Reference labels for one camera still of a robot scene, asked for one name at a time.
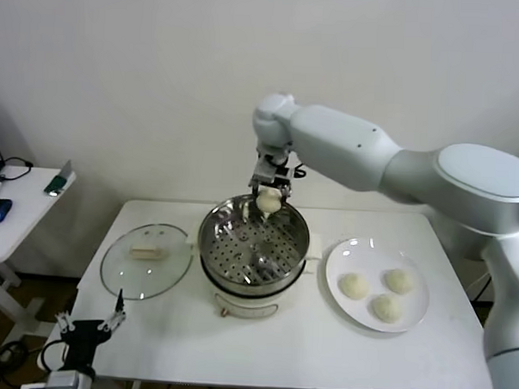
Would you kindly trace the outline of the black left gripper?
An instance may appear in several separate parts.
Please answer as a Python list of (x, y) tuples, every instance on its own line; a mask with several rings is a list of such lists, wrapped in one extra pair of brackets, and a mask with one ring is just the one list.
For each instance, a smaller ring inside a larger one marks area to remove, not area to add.
[(68, 311), (55, 315), (61, 339), (68, 346), (64, 367), (90, 369), (96, 349), (108, 340), (108, 331), (115, 331), (126, 319), (125, 300), (119, 290), (113, 313), (98, 320), (78, 320), (73, 322)]

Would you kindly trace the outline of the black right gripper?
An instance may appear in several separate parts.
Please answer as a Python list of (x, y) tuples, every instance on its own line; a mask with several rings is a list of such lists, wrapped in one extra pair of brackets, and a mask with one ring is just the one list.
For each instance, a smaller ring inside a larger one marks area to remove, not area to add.
[[(275, 175), (273, 186), (281, 187), (281, 201), (286, 202), (287, 199), (292, 195), (291, 182), (294, 176), (294, 168), (290, 168), (287, 164), (288, 159), (282, 160), (280, 163), (275, 164)], [(259, 195), (260, 183), (258, 180), (251, 179), (249, 183), (251, 193), (254, 199)]]

